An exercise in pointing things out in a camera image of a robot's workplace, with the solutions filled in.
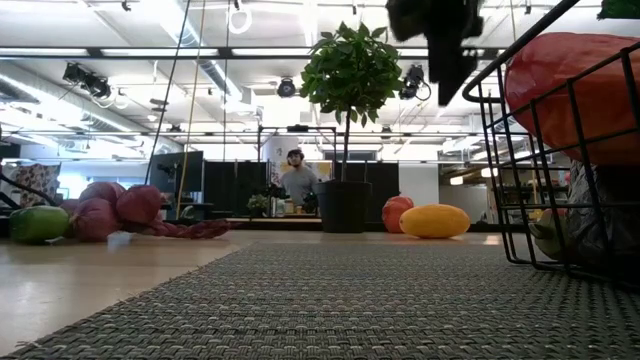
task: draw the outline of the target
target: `wire basket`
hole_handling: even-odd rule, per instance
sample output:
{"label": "wire basket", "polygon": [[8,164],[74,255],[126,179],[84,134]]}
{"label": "wire basket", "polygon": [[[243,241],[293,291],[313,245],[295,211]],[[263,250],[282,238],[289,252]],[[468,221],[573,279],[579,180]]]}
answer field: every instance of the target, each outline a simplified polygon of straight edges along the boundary
{"label": "wire basket", "polygon": [[[584,164],[590,164],[589,158],[589,144],[612,141],[616,137],[632,134],[634,132],[640,132],[640,100],[638,97],[638,89],[636,88],[636,81],[633,74],[631,65],[630,54],[634,52],[640,52],[640,43],[635,44],[632,47],[621,49],[619,53],[612,55],[608,59],[603,59],[602,62],[594,64],[594,66],[580,74],[575,74],[571,79],[568,79],[563,85],[549,89],[544,95],[531,99],[531,101],[520,109],[512,109],[511,112],[507,110],[505,93],[504,93],[504,68],[517,52],[519,52],[524,46],[526,46],[531,40],[539,35],[544,29],[556,21],[567,10],[575,5],[577,0],[563,0],[553,10],[551,10],[545,17],[543,17],[538,23],[536,23],[527,33],[525,33],[518,41],[516,41],[509,49],[507,49],[501,56],[487,66],[476,78],[474,78],[464,89],[463,96],[466,100],[476,102],[480,104],[480,112],[482,117],[482,124],[484,129],[484,138],[487,151],[487,158],[489,167],[491,168],[491,185],[494,189],[495,205],[497,210],[497,220],[502,228],[502,239],[504,243],[505,255],[511,263],[514,264],[529,264],[540,270],[561,270],[566,271],[575,276],[588,276],[590,278],[599,278],[604,280],[613,280],[620,284],[637,287],[637,280],[633,280],[627,276],[628,268],[625,268],[621,264],[618,255],[614,254],[614,248],[616,244],[615,239],[610,239],[607,234],[607,224],[604,216],[605,209],[618,208],[628,211],[628,209],[634,209],[637,211],[640,209],[640,202],[625,201],[625,202],[610,202],[605,203],[601,201],[596,186],[596,180],[594,176],[594,170],[591,166],[584,166],[584,174],[586,175],[586,182],[588,185],[588,194],[590,201],[583,203],[558,203],[556,195],[558,189],[553,186],[551,174],[554,171],[568,171],[568,167],[550,166],[549,157],[553,154],[566,151],[568,149],[578,149],[583,159]],[[574,84],[580,79],[583,79],[595,71],[602,69],[603,67],[619,62],[624,71],[624,81],[626,82],[626,88],[628,90],[629,104],[631,114],[636,121],[636,128],[607,134],[606,136],[599,136],[594,138],[585,138],[583,124],[580,116],[578,99],[574,92]],[[489,76],[494,75],[498,80],[499,97],[491,97],[490,93],[483,92],[482,82]],[[471,91],[477,91],[478,96],[471,95]],[[575,131],[578,141],[575,144],[564,146],[562,148],[550,149],[547,148],[544,143],[543,133],[541,132],[540,121],[538,113],[536,111],[537,104],[555,94],[559,91],[567,92],[569,97],[569,103],[571,108],[571,115],[573,118],[573,124],[575,125]],[[501,109],[501,116],[494,118],[493,105],[499,105]],[[533,120],[533,126],[538,137],[532,136],[527,132],[512,132],[509,129],[509,119],[517,114],[529,112]],[[530,149],[530,155],[524,157],[516,157],[516,151],[514,150],[514,138],[515,136],[523,137]],[[508,147],[508,159],[504,161],[504,158],[500,157],[497,146],[497,137],[506,138]],[[640,156],[640,154],[630,154],[630,156]],[[527,166],[518,165],[523,161],[529,161]],[[540,189],[540,202],[537,204],[528,204],[526,199],[530,196],[527,194],[528,189],[520,182],[520,170],[532,170],[535,174],[533,181],[537,184],[537,188]],[[514,187],[506,186],[503,183],[503,176],[506,172],[513,174],[515,182]],[[516,196],[511,196],[512,200],[509,200],[510,194],[515,192]],[[532,210],[546,210],[550,209],[552,213],[552,224],[555,227],[555,233],[557,234],[557,240],[560,245],[560,254],[562,261],[554,261],[544,259],[540,256],[540,252],[536,251],[536,245],[533,239],[532,231],[530,230],[530,224],[528,212]],[[597,228],[600,231],[598,237],[601,241],[601,248],[603,251],[602,264],[605,266],[590,266],[583,262],[574,262],[570,251],[572,249],[567,245],[570,239],[566,237],[566,231],[563,231],[563,222],[561,220],[560,212],[565,209],[592,209],[596,214]],[[523,224],[525,225],[526,236],[526,249],[523,251],[517,249],[517,237],[514,241],[514,217],[513,213],[519,213]],[[640,242],[640,234],[637,234],[638,242]]]}

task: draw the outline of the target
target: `yellow squash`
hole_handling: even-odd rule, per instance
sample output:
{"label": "yellow squash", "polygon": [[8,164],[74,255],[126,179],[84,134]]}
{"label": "yellow squash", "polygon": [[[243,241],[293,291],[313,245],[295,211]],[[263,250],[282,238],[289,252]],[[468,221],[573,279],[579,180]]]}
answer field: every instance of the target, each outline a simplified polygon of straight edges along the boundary
{"label": "yellow squash", "polygon": [[441,204],[417,206],[400,217],[400,228],[405,234],[423,239],[464,234],[470,225],[471,220],[462,209]]}

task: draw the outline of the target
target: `woven mat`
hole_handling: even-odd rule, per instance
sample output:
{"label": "woven mat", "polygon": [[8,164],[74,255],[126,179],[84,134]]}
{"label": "woven mat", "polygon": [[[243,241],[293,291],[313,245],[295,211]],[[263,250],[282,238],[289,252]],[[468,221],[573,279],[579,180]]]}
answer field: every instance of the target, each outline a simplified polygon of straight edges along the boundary
{"label": "woven mat", "polygon": [[259,244],[7,358],[633,359],[639,308],[499,246]]}

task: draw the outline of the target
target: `gray shirt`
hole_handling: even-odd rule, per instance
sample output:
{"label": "gray shirt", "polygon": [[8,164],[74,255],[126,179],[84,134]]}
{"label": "gray shirt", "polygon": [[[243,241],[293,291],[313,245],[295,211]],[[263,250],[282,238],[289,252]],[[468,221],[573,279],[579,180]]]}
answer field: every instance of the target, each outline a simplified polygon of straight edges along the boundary
{"label": "gray shirt", "polygon": [[311,186],[317,182],[318,178],[313,171],[304,165],[289,170],[280,180],[295,206],[304,205],[304,197],[312,191]]}

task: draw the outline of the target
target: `man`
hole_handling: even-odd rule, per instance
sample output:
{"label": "man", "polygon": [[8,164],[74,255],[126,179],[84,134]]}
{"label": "man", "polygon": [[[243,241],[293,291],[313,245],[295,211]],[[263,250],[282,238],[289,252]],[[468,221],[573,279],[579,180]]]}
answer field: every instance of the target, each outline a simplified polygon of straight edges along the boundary
{"label": "man", "polygon": [[299,149],[289,151],[287,162],[293,169],[282,175],[280,183],[291,196],[294,206],[304,205],[304,198],[312,192],[311,187],[318,182],[316,175],[304,166],[304,154]]}

